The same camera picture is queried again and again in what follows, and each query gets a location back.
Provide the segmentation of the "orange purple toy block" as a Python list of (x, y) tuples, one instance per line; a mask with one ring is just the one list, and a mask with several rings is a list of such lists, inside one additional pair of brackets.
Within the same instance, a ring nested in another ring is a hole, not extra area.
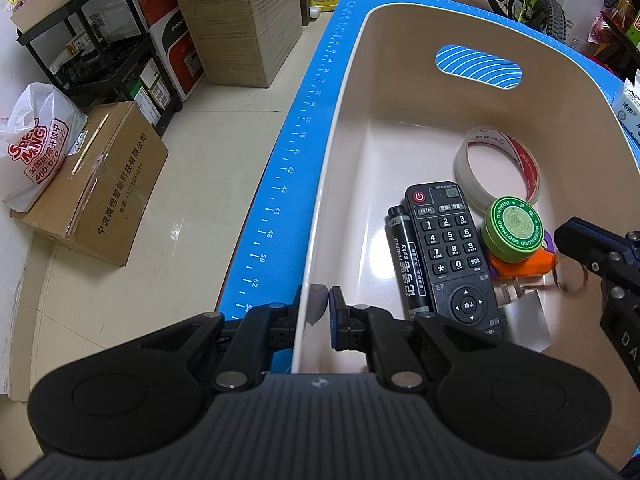
[(507, 263), (488, 252), (490, 274), (496, 280), (514, 278), (539, 278), (551, 272), (558, 263), (551, 234), (544, 232), (544, 241), (536, 252), (519, 263)]

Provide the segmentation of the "green round ointment tin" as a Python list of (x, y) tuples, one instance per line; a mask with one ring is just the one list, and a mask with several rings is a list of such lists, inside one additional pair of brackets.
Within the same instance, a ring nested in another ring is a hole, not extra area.
[(544, 226), (538, 212), (526, 200), (507, 195), (490, 204), (480, 234), (496, 258), (520, 263), (542, 245)]

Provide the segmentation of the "black permanent marker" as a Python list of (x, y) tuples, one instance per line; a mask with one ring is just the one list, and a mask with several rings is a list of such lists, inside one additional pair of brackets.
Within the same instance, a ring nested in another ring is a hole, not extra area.
[(408, 212), (402, 205), (390, 207), (385, 229), (394, 263), (402, 305), (407, 318), (432, 310), (426, 289), (423, 264), (416, 232)]

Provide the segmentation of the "white charger plug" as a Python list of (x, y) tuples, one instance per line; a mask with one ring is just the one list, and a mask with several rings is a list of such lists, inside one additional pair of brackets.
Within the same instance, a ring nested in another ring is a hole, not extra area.
[(543, 352), (550, 347), (551, 337), (539, 292), (526, 292), (518, 280), (500, 284), (503, 304), (501, 314), (506, 321), (506, 339), (528, 350)]

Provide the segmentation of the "black tv remote control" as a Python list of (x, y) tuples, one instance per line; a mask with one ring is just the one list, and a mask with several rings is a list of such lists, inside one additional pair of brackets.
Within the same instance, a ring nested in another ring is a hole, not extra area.
[(452, 181), (411, 185), (405, 205), (416, 230), (433, 310), (502, 338), (488, 261), (460, 186)]

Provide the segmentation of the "white double-sided tape roll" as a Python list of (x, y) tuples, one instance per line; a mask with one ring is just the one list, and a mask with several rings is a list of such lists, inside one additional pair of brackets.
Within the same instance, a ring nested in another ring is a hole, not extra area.
[(470, 162), (472, 145), (487, 145), (508, 156), (524, 178), (526, 202), (530, 206), (534, 206), (538, 202), (541, 172), (532, 152), (520, 140), (501, 130), (476, 127), (466, 134), (454, 158), (454, 176), (471, 206), (478, 212), (485, 212), (497, 199), (480, 184), (480, 180), (474, 174)]

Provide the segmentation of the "beige plastic storage bin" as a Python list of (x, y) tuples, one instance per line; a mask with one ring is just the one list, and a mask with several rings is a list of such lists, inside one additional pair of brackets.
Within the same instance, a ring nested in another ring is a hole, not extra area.
[(616, 79), (574, 51), (490, 18), (389, 4), (364, 20), (347, 64), (312, 222), (288, 394), (311, 478), (609, 479), (639, 433), (639, 395), (598, 325), (600, 285), (541, 294), (548, 355), (596, 376), (613, 418), (597, 454), (558, 466), (485, 458), (423, 400), (391, 393), (355, 352), (329, 346), (321, 286), (401, 314), (383, 231), (386, 209), (415, 183), (449, 180), (465, 133), (495, 127), (541, 169), (537, 210), (554, 229), (570, 217), (615, 233), (639, 223), (639, 170), (608, 104)]

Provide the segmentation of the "blue measuring mat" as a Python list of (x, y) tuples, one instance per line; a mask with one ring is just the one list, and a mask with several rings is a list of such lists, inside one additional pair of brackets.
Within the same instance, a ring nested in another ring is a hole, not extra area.
[(348, 60), (367, 15), (393, 4), (450, 11), (539, 41), (583, 68), (608, 99), (620, 85), (574, 49), (475, 6), (454, 0), (341, 0), (326, 22), (236, 243), (217, 304), (229, 320), (264, 304), (288, 304), (302, 284), (322, 160)]

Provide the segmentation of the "white blue tissue box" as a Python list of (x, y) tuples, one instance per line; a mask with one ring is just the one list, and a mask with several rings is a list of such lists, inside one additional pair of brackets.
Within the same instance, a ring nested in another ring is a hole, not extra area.
[(634, 79), (626, 79), (615, 92), (612, 110), (620, 124), (637, 144), (640, 143), (640, 80), (636, 70)]

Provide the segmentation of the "cluttered shelf with goods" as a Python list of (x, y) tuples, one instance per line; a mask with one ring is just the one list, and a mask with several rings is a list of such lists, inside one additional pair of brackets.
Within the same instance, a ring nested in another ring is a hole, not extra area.
[(639, 0), (604, 0), (592, 23), (587, 54), (620, 80), (633, 80), (639, 69)]

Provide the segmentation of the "brown cardboard box on floor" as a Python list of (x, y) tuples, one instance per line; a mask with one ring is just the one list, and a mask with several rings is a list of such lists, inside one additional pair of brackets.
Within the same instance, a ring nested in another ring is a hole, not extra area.
[(87, 110), (78, 145), (26, 212), (11, 217), (114, 266), (129, 258), (168, 149), (134, 101)]

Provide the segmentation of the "white red plastic bag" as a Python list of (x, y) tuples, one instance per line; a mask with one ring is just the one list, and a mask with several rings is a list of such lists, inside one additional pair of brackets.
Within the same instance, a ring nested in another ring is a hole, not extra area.
[(86, 123), (87, 115), (58, 88), (29, 84), (1, 124), (1, 203), (29, 211)]

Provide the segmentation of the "large wrapped cardboard box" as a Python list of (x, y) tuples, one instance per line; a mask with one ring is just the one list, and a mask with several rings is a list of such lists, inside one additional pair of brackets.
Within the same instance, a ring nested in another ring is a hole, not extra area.
[(211, 84), (267, 88), (303, 31), (299, 0), (177, 0)]

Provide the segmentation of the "black metal shelf rack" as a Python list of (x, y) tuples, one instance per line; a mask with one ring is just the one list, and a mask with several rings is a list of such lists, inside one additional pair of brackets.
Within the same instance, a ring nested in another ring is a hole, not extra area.
[(11, 20), (17, 42), (79, 106), (135, 102), (158, 134), (182, 110), (137, 0), (27, 0)]

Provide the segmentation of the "red white appliance box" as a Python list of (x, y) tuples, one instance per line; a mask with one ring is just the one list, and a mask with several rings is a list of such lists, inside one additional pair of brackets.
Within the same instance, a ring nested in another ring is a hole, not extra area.
[(149, 32), (182, 102), (190, 98), (204, 70), (177, 0), (138, 0)]

